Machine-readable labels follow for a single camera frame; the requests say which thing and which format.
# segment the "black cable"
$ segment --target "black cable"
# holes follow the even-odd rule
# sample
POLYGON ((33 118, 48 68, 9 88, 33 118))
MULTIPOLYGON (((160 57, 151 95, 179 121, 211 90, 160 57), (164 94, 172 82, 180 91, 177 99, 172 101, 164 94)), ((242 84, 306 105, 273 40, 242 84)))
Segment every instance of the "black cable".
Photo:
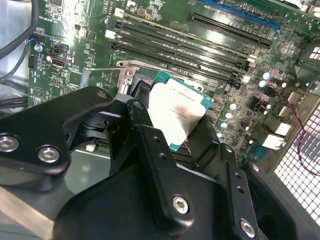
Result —
POLYGON ((27 102, 0 105, 0 109, 16 109, 16 108, 26 108, 26 107, 28 107, 27 102))
POLYGON ((31 0, 31 24, 30 26, 21 33, 16 39, 10 42, 7 46, 0 49, 0 59, 8 56, 13 52, 21 43, 23 43, 30 35, 36 30, 38 26, 39 18, 39 5, 38 0, 31 0))
POLYGON ((0 100, 0 105, 17 104, 17 103, 25 103, 25 102, 28 102, 27 96, 3 99, 3 100, 0 100))
POLYGON ((23 52, 19 58, 19 60, 17 61, 17 63, 15 64, 15 66, 12 68, 12 70, 10 72, 8 72, 6 75, 3 75, 0 77, 0 84, 12 87, 22 93, 28 93, 29 89, 26 86, 23 86, 21 84, 18 84, 12 80, 9 80, 14 74, 15 72, 18 70, 18 68, 20 67, 20 65, 22 64, 22 62, 24 61, 25 57, 27 56, 29 50, 29 45, 25 45, 23 52))

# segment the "metal mesh grille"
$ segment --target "metal mesh grille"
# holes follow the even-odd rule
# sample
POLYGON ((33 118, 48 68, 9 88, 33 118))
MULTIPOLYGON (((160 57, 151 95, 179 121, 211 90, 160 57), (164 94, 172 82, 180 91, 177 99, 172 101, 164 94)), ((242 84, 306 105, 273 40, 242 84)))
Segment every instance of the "metal mesh grille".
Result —
MULTIPOLYGON (((305 126, 307 134, 301 144, 302 161, 308 170, 320 172, 320 106, 305 126)), ((290 190, 320 226, 320 177, 305 170, 298 158, 297 145, 301 136, 295 139, 274 173, 290 190)))

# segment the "blue pcie slot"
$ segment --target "blue pcie slot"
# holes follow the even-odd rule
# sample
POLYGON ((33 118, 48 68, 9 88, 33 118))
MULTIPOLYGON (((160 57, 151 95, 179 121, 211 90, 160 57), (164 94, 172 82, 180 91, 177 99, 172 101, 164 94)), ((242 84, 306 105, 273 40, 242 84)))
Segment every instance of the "blue pcie slot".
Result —
POLYGON ((244 11, 240 11, 238 9, 235 9, 233 7, 230 7, 230 6, 226 6, 226 5, 223 5, 223 4, 220 4, 214 0, 198 0, 199 2, 202 2, 204 4, 209 4, 217 9, 221 9, 227 13, 230 13, 230 14, 234 14, 240 18, 243 18, 243 19, 246 19, 246 20, 249 20, 255 24, 260 24, 260 25, 263 25, 263 26, 266 26, 270 29, 273 29, 273 30, 276 30, 276 31, 279 31, 281 29, 281 26, 278 25, 278 24, 275 24, 275 23, 272 23, 268 20, 264 20, 264 19, 261 19, 259 17, 256 17, 256 16, 253 16, 253 15, 250 15, 244 11))

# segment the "motherboard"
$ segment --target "motherboard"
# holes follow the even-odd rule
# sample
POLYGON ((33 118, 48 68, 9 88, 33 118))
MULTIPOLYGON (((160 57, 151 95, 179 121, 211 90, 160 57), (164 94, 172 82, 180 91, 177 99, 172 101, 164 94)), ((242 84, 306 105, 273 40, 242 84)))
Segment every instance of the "motherboard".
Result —
MULTIPOLYGON (((293 112, 318 94, 318 0, 39 0, 29 107, 86 86, 112 96, 168 72, 214 102, 238 159, 286 144, 293 112), (130 66, 129 72, 123 68, 130 66)), ((182 147, 181 161, 189 153, 182 147)))

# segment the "capacitor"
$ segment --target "capacitor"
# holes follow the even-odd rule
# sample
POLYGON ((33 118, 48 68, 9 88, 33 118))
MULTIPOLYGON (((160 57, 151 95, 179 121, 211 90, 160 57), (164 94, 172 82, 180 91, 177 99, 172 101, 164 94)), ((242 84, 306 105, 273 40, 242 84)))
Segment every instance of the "capacitor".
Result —
POLYGON ((46 59, 49 63, 51 63, 51 61, 52 61, 52 57, 51 57, 50 55, 46 56, 45 59, 46 59))
POLYGON ((252 137, 250 137, 249 135, 245 135, 244 139, 248 142, 248 144, 253 144, 254 140, 252 139, 252 137))
POLYGON ((261 81, 259 82, 259 87, 260 87, 260 88, 264 88, 265 86, 267 86, 267 81, 261 80, 261 81))
POLYGON ((250 129, 249 125, 244 121, 240 122, 240 126, 246 131, 250 129))
POLYGON ((222 133, 221 133, 221 132, 216 131, 215 133, 216 133, 216 136, 217 136, 219 139, 222 138, 222 133))
POLYGON ((285 88, 287 86, 287 83, 284 81, 281 81, 280 79, 273 78, 272 82, 277 84, 281 88, 285 88))
POLYGON ((226 119, 232 119, 232 117, 233 117, 232 113, 229 112, 229 111, 225 111, 225 112, 223 113, 223 115, 224 115, 224 117, 225 117, 226 119))
POLYGON ((261 74, 261 77, 262 77, 263 80, 269 80, 271 78, 271 75, 270 75, 269 72, 263 72, 261 74))
POLYGON ((220 121, 219 126, 222 130, 225 130, 228 127, 228 124, 225 121, 220 121))
POLYGON ((229 107, 230 111, 234 111, 237 109, 237 104, 235 104, 233 102, 229 102, 228 107, 229 107))
POLYGON ((295 86, 296 88, 301 86, 301 83, 295 79, 290 79, 289 84, 291 84, 292 86, 295 86))
POLYGON ((259 110, 259 112, 262 113, 263 115, 267 115, 267 114, 268 114, 268 110, 267 110, 264 106, 262 106, 262 105, 260 105, 260 107, 258 108, 258 110, 259 110))
POLYGON ((267 101, 262 101, 261 105, 264 106, 267 110, 271 108, 271 104, 269 104, 267 101))

